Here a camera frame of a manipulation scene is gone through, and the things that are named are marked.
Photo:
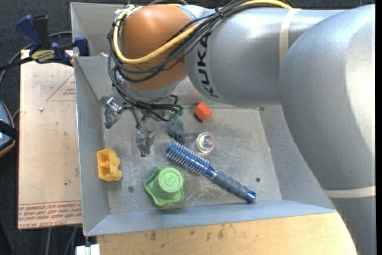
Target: silver metal part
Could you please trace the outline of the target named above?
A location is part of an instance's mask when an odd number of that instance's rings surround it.
[[[111,128],[121,118],[123,108],[115,102],[114,97],[102,97],[99,103],[104,107],[103,124],[106,128]]]
[[[196,138],[196,148],[200,155],[207,155],[215,148],[215,140],[210,132],[204,132]]]
[[[341,11],[292,11],[292,18],[290,12],[253,8],[219,23],[205,41],[207,47],[198,44],[186,57],[195,88],[217,103],[238,107],[279,104],[281,42],[286,41],[287,50],[307,29]]]
[[[301,35],[282,64],[280,88],[300,152],[329,197],[343,194],[331,200],[359,253],[376,254],[375,193],[355,192],[375,188],[375,5]]]
[[[147,127],[142,127],[135,135],[135,142],[141,152],[142,157],[149,156],[151,146],[154,144],[155,132],[150,131]]]
[[[107,101],[106,101],[106,105],[108,107],[110,107],[112,109],[113,112],[117,113],[117,114],[120,114],[123,112],[123,108],[122,106],[118,105],[116,102],[115,102],[115,99],[114,97],[111,97],[109,98]]]

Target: green cap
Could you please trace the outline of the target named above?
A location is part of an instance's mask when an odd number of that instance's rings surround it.
[[[144,189],[158,207],[182,202],[184,199],[183,176],[175,168],[158,167],[144,184]]]

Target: small red block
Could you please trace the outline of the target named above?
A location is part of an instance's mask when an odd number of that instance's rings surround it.
[[[212,115],[211,109],[204,103],[199,103],[194,109],[193,113],[202,122],[205,122]]]

